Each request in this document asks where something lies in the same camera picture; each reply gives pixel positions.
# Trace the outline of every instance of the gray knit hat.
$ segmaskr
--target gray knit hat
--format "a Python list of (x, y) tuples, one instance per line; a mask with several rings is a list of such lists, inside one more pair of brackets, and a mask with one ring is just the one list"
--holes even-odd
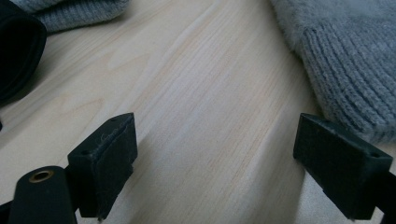
[(396, 142), (396, 1), (272, 3), (324, 115), (371, 143)]
[(119, 16), (129, 0), (11, 0), (41, 20), (50, 33), (109, 21)]

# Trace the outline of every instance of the gray knitted garment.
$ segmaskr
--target gray knitted garment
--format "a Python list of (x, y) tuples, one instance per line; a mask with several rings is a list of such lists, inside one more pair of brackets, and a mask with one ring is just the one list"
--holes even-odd
[(271, 0), (325, 117), (396, 142), (396, 1)]
[(109, 21), (119, 16), (129, 0), (11, 0), (33, 14), (49, 33)]

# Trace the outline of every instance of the wood grain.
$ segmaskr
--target wood grain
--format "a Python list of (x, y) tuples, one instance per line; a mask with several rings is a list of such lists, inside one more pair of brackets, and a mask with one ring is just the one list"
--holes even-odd
[(126, 112), (139, 156), (104, 223), (295, 222), (297, 122), (319, 112), (268, 0), (134, 0), (114, 21), (50, 36), (0, 109), (0, 203)]

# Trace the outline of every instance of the ribbed knit fabric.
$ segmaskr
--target ribbed knit fabric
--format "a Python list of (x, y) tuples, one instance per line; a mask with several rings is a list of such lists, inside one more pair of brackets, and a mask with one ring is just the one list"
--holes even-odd
[(118, 17), (129, 0), (11, 0), (33, 14), (49, 33), (109, 21)]
[(396, 142), (396, 1), (272, 2), (324, 115), (371, 143)]

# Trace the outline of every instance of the black cloth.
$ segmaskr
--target black cloth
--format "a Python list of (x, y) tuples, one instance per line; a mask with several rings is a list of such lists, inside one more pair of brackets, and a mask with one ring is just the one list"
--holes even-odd
[(17, 93), (37, 68), (46, 27), (8, 0), (0, 0), (0, 101)]

